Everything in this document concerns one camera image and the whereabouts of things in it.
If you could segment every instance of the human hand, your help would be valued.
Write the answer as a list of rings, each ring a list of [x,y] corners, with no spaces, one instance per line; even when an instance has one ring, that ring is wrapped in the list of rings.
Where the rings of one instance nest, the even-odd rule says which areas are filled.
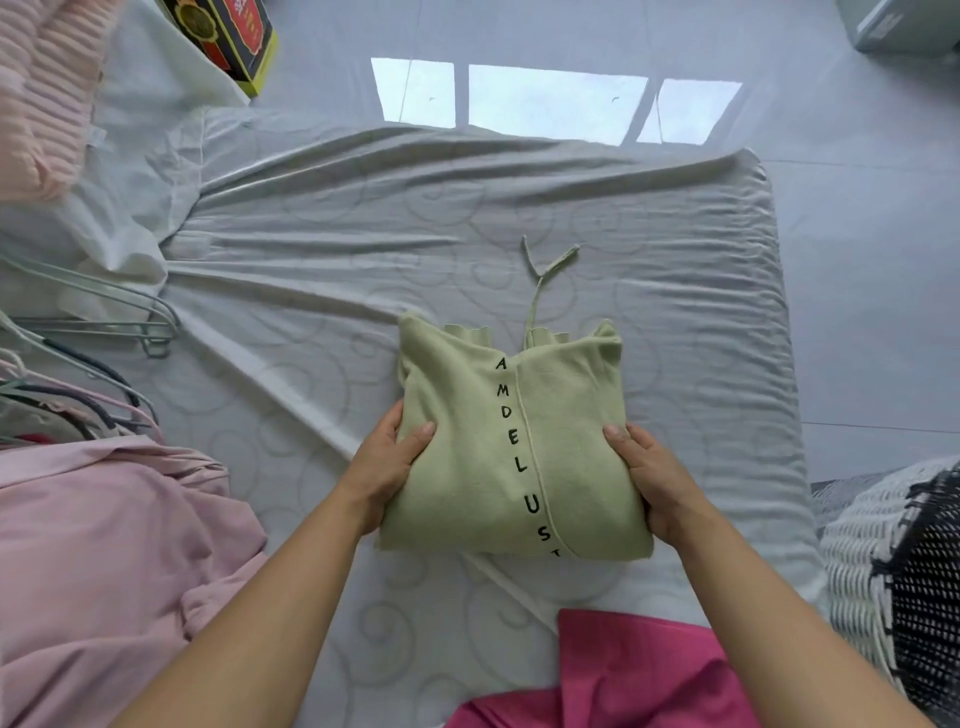
[[[400,427],[402,415],[403,400],[400,400],[380,418],[330,494],[359,514],[364,534],[379,527],[384,506],[403,487],[410,466],[437,431],[434,423],[426,423],[397,442],[396,429]]]
[[[626,432],[618,425],[603,431],[647,501],[647,523],[657,538],[677,547],[689,516],[715,511],[677,456],[647,430],[628,423]]]

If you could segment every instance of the black printed letters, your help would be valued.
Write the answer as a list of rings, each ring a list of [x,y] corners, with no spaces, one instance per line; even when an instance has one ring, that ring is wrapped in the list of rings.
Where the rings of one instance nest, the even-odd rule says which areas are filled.
[[[502,370],[504,370],[504,371],[506,372],[506,371],[507,371],[507,357],[504,356],[503,358],[501,358],[500,361],[499,361],[499,363],[498,363],[494,368],[495,368],[495,369],[502,369]],[[497,387],[496,387],[496,395],[497,395],[498,397],[506,397],[506,398],[508,398],[508,397],[510,396],[510,388],[509,388],[506,384],[502,384],[502,383],[501,383],[501,384],[497,384]],[[500,405],[500,415],[503,417],[504,420],[510,419],[510,417],[511,417],[513,414],[514,414],[514,409],[513,409],[511,406],[509,406],[509,405],[507,405],[507,404],[501,404],[501,405]],[[511,427],[510,429],[508,429],[508,430],[507,430],[507,439],[510,441],[510,444],[511,444],[511,445],[519,445],[519,443],[520,443],[519,428],[518,428],[518,427]],[[519,455],[514,455],[514,465],[516,466],[516,471],[517,471],[518,473],[525,473],[526,471],[528,471],[528,470],[530,469],[529,466],[523,465],[523,464],[520,462],[520,456],[519,456]],[[528,513],[536,515],[537,513],[540,512],[540,499],[537,497],[537,494],[536,494],[536,493],[531,493],[531,494],[529,494],[529,495],[524,496],[524,497],[523,497],[523,502],[524,502],[524,504],[525,504],[526,507],[527,507],[527,512],[528,512]],[[542,542],[550,541],[551,538],[553,537],[552,534],[550,533],[550,528],[549,528],[548,525],[538,526],[538,527],[537,527],[537,535],[540,537],[540,540],[541,540]],[[550,551],[550,553],[552,553],[554,556],[560,556],[560,550],[559,550],[558,548],[554,548],[552,551]]]

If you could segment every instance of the magenta fabric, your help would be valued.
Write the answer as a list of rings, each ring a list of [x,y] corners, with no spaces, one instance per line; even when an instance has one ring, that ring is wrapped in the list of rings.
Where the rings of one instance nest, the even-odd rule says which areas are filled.
[[[107,725],[250,579],[223,465],[147,437],[0,452],[0,726]]]
[[[462,705],[446,728],[759,728],[706,627],[561,610],[560,686]]]

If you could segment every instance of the white floor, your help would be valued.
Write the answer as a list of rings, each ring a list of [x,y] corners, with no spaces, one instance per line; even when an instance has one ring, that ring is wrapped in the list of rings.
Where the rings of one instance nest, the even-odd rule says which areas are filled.
[[[960,453],[960,64],[872,59],[832,0],[267,0],[268,107],[753,148],[811,480]]]

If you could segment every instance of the pink knit sweater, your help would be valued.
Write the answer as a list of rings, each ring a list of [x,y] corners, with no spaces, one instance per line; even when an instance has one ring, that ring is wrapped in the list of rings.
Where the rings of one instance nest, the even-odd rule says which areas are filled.
[[[93,95],[123,0],[0,0],[0,202],[80,176]]]

